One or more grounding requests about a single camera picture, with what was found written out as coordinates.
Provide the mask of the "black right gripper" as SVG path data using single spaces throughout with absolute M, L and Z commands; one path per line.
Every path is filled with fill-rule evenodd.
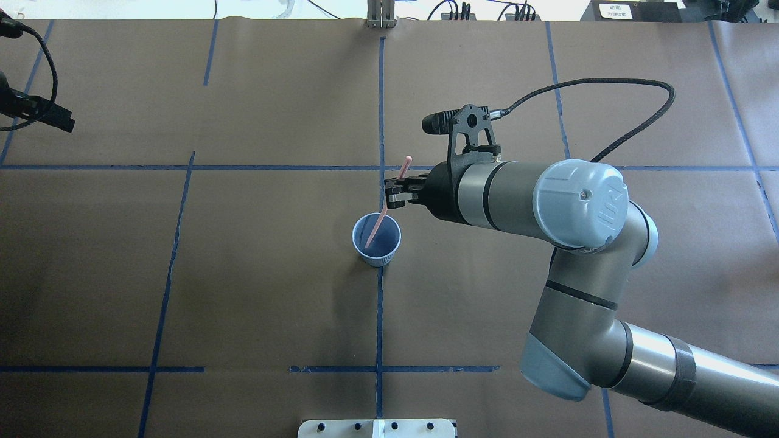
M 386 208 L 394 210 L 407 203 L 424 206 L 437 219 L 462 223 L 464 219 L 456 205 L 456 195 L 450 178 L 450 167 L 437 164 L 431 172 L 384 180 Z

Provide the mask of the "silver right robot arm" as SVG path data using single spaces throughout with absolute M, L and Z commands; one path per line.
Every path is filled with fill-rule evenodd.
M 428 174 L 387 178 L 384 194 L 392 209 L 416 203 L 443 221 L 554 246 L 520 361 L 540 390 L 582 401 L 600 386 L 743 436 L 777 436 L 776 375 L 616 317 L 658 230 L 614 167 L 442 162 Z

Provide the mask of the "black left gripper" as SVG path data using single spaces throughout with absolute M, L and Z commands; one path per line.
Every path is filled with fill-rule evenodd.
M 1 114 L 3 116 L 41 122 L 64 132 L 72 133 L 75 127 L 72 111 L 57 103 L 52 103 L 42 96 L 27 96 L 25 92 L 12 89 L 3 72 L 1 72 L 0 77 Z

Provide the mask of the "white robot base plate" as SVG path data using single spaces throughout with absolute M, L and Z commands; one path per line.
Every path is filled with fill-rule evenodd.
M 443 418 L 315 419 L 298 428 L 298 437 L 457 437 L 456 422 Z

